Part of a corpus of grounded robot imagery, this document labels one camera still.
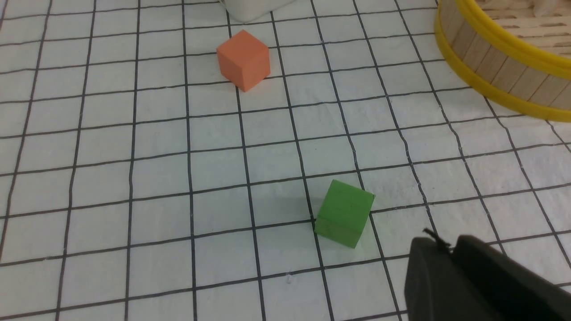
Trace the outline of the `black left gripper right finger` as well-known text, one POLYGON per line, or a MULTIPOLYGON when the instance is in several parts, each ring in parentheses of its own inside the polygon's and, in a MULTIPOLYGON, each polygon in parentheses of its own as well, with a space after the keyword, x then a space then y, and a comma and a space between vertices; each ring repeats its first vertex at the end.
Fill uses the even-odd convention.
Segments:
POLYGON ((471 235, 461 235, 455 264, 504 321, 568 321, 570 294, 471 235))

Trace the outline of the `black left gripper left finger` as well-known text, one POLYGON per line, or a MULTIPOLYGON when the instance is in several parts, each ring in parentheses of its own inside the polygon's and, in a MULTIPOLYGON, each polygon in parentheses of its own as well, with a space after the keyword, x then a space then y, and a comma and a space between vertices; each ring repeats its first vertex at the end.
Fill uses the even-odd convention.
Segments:
POLYGON ((410 321, 494 321, 496 313, 428 228, 410 244, 404 295, 410 321))

